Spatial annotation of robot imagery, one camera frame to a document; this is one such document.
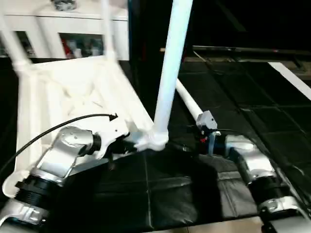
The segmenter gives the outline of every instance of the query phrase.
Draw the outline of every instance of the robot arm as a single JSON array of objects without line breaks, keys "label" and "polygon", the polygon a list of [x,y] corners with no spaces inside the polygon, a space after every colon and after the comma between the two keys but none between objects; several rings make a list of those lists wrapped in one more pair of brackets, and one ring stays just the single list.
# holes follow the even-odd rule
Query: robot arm
[{"label": "robot arm", "polygon": [[[111,152],[108,147],[128,134],[120,118],[112,120],[106,132],[96,134],[72,126],[62,128],[30,175],[16,184],[19,191],[2,209],[0,226],[7,219],[22,225],[42,225],[68,176],[108,162],[106,156]],[[78,165],[78,158],[84,157]]]},{"label": "robot arm", "polygon": [[244,136],[223,137],[225,158],[233,161],[249,188],[264,223],[265,233],[311,232],[309,214],[301,207],[290,185],[283,180],[269,158]]}]

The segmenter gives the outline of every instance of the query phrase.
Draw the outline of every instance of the white shelf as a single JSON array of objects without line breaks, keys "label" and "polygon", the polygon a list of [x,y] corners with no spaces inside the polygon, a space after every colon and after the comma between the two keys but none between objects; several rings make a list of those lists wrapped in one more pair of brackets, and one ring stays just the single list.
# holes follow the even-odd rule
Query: white shelf
[{"label": "white shelf", "polygon": [[[77,0],[77,9],[57,11],[50,0],[2,0],[4,13],[11,16],[42,16],[100,19],[100,0]],[[113,20],[128,21],[127,0],[110,0]]]}]

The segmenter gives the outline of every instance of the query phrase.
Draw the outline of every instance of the glass cabinet door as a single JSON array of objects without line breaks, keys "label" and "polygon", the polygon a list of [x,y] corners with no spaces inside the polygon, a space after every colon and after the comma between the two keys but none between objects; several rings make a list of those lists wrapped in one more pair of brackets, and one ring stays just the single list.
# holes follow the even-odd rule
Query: glass cabinet door
[{"label": "glass cabinet door", "polygon": [[[32,45],[30,44],[30,41],[27,37],[26,32],[24,31],[17,31],[15,32],[19,38],[20,43],[22,44],[25,53],[27,54],[27,56],[29,58],[34,58],[36,57],[35,55],[35,51],[32,47]],[[0,41],[0,57],[8,57],[8,52],[6,50],[6,48],[4,47],[4,44]]]},{"label": "glass cabinet door", "polygon": [[67,58],[103,55],[103,37],[98,34],[59,33]]}]

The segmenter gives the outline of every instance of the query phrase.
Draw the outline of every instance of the white pole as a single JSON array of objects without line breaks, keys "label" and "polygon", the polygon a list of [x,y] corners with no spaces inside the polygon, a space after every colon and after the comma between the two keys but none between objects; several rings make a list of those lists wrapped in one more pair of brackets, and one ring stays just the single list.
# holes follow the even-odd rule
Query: white pole
[{"label": "white pole", "polygon": [[192,0],[173,0],[169,32],[155,110],[155,133],[167,133]]},{"label": "white pole", "polygon": [[189,94],[189,92],[186,90],[186,88],[183,86],[183,84],[180,82],[179,79],[177,79],[176,90],[180,95],[180,97],[182,98],[182,100],[184,101],[193,119],[196,121],[198,119],[198,116],[202,114],[203,111],[201,110],[201,108],[198,106],[198,104],[195,102],[195,100],[192,98],[192,96]]},{"label": "white pole", "polygon": [[112,19],[110,15],[110,4],[109,0],[101,0],[101,13],[103,22],[103,43],[104,43],[104,55],[110,61],[116,60],[116,54],[113,48],[112,39]]},{"label": "white pole", "polygon": [[13,64],[27,63],[28,58],[24,52],[22,45],[15,32],[11,31],[7,22],[5,21],[4,14],[0,11],[0,35],[4,46],[9,52]]}]

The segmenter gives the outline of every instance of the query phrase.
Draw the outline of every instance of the red object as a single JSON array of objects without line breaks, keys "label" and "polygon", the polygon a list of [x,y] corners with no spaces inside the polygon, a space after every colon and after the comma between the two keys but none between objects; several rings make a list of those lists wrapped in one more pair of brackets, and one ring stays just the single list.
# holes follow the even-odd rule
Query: red object
[{"label": "red object", "polygon": [[67,43],[66,43],[66,40],[65,39],[62,39],[62,43],[63,43],[63,47],[64,47],[64,51],[65,51],[65,55],[67,58],[71,58],[72,55],[71,55],[71,50],[70,48],[68,47]]}]

